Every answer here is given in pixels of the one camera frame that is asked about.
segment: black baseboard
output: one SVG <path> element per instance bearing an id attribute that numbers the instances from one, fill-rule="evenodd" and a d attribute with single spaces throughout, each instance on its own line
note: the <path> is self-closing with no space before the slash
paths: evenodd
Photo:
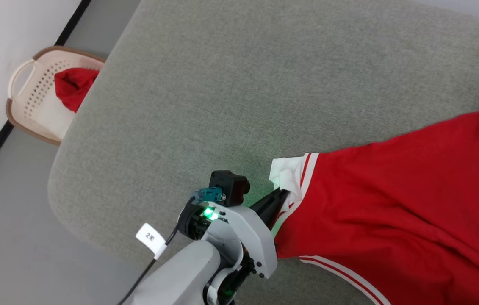
<path id="1" fill-rule="evenodd" d="M 57 39 L 57 42 L 55 42 L 55 46 L 63 46 L 66 41 L 68 40 L 68 37 L 71 35 L 73 32 L 73 29 L 81 19 L 81 16 L 89 6 L 89 3 L 91 0 L 81 0 L 81 3 L 73 13 L 72 17 L 69 19 L 68 23 L 64 27 L 62 33 L 59 35 L 59 38 Z M 0 149 L 4 145 L 4 142 L 8 138 L 9 134 L 11 133 L 11 130 L 13 130 L 13 125 L 11 123 L 6 122 L 3 126 L 3 128 L 0 130 Z"/>

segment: green led light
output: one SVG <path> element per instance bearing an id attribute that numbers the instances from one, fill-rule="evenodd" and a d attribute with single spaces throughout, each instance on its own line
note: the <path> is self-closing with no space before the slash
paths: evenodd
<path id="1" fill-rule="evenodd" d="M 208 207 L 207 209 L 204 210 L 204 216 L 206 218 L 211 217 L 211 214 L 213 214 L 213 209 L 212 208 Z"/>
<path id="2" fill-rule="evenodd" d="M 211 216 L 209 216 L 208 218 L 209 218 L 209 220 L 211 220 L 211 221 L 217 220 L 217 219 L 219 218 L 219 215 L 218 215 L 217 213 L 213 212 L 213 213 L 211 214 Z"/>

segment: gray floor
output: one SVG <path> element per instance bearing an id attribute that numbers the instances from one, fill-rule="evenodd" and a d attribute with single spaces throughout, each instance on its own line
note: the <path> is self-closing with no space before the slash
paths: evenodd
<path id="1" fill-rule="evenodd" d="M 67 46 L 107 56 L 139 0 L 93 0 Z M 0 305 L 116 304 L 141 272 L 71 235 L 52 213 L 57 147 L 14 129 L 0 151 Z"/>

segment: white stripe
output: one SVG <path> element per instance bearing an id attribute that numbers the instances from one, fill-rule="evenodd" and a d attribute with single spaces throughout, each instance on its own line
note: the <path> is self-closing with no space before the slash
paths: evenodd
<path id="1" fill-rule="evenodd" d="M 271 233 L 275 237 L 277 235 L 277 232 L 279 231 L 280 227 L 292 213 L 299 207 L 299 205 L 302 204 L 303 198 L 305 198 L 305 194 L 307 193 L 307 189 L 309 189 L 309 184 L 311 183 L 311 178 L 313 177 L 313 172 L 315 170 L 315 164 L 316 160 L 318 158 L 318 154 L 311 154 L 309 157 L 309 162 L 307 163 L 307 166 L 305 166 L 305 160 L 307 159 L 307 155 L 303 157 L 303 162 L 302 162 L 302 171 L 303 168 L 305 168 L 305 175 L 302 174 L 299 176 L 300 181 L 301 181 L 301 176 L 303 175 L 303 184 L 302 184 L 302 189 L 301 189 L 301 195 L 300 198 L 301 200 L 297 201 L 294 203 L 294 205 L 286 212 L 284 212 L 277 220 L 275 221 L 274 226 L 271 228 Z"/>
<path id="2" fill-rule="evenodd" d="M 310 258 L 310 259 L 315 259 L 318 262 L 314 262 L 314 261 L 311 261 L 311 260 L 304 260 L 304 259 L 302 259 L 303 257 Z M 373 303 L 375 303 L 377 305 L 391 305 L 390 301 L 388 301 L 388 299 L 386 299 L 386 297 L 384 297 L 384 295 L 382 293 L 380 293 L 380 291 L 377 290 L 377 288 L 375 288 L 375 286 L 371 285 L 371 283 L 368 282 L 365 278 L 361 277 L 359 274 L 357 274 L 356 272 L 348 269 L 347 267 L 345 267 L 343 265 L 340 265 L 336 262 L 330 261 L 329 259 L 323 258 L 323 257 L 318 256 L 318 255 L 317 256 L 300 256 L 299 260 L 302 261 L 305 264 L 311 264 L 311 265 L 319 266 L 320 268 L 326 269 L 329 272 L 331 272 L 333 274 L 336 274 L 340 278 L 346 280 L 346 282 L 349 282 L 352 286 L 355 286 L 359 291 L 363 292 L 363 294 L 365 294 L 371 301 L 373 301 Z M 320 262 L 322 262 L 324 264 L 328 264 L 328 265 L 340 270 L 341 272 L 347 274 L 348 276 L 345 276 L 344 274 L 342 274 L 340 272 L 337 272 L 336 270 L 334 270 L 332 268 L 329 268 L 326 265 L 321 264 Z M 379 300 L 382 303 L 379 303 L 377 301 L 377 299 L 375 299 L 371 293 L 369 293 L 367 290 L 365 290 L 362 286 L 358 285 L 351 278 L 353 278 L 354 280 L 357 280 L 359 283 L 361 283 L 363 286 L 365 286 L 373 295 L 377 296 L 377 298 L 379 298 Z"/>

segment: black cable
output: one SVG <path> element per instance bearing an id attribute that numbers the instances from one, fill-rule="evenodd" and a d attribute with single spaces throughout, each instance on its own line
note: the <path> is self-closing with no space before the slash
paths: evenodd
<path id="1" fill-rule="evenodd" d="M 181 214 L 179 215 L 179 220 L 177 221 L 177 224 L 175 225 L 175 228 L 173 229 L 172 233 L 170 234 L 170 236 L 168 237 L 168 239 L 166 240 L 166 242 L 164 243 L 164 245 L 170 245 L 172 239 L 175 237 L 175 234 L 177 234 L 177 231 L 179 230 L 179 226 L 181 225 L 181 223 L 183 222 L 183 218 L 185 217 L 185 211 L 187 210 L 187 208 L 191 205 L 191 203 L 195 200 L 196 198 L 193 196 L 191 197 L 187 204 L 185 205 L 185 208 L 183 209 L 183 211 L 181 211 Z M 142 274 L 139 276 L 139 278 L 136 280 L 136 283 L 134 283 L 134 285 L 130 288 L 130 290 L 128 290 L 127 294 L 125 295 L 125 297 L 123 297 L 123 299 L 121 301 L 119 301 L 119 303 L 117 303 L 117 305 L 123 305 L 127 300 L 128 298 L 130 297 L 130 295 L 134 292 L 134 290 L 137 288 L 137 286 L 139 285 L 139 283 L 143 280 L 143 278 L 147 275 L 147 272 L 149 272 L 149 270 L 151 269 L 151 267 L 155 264 L 156 262 L 156 259 L 152 259 L 152 261 L 149 263 L 149 265 L 147 266 L 147 268 L 145 268 L 145 270 L 143 270 Z"/>

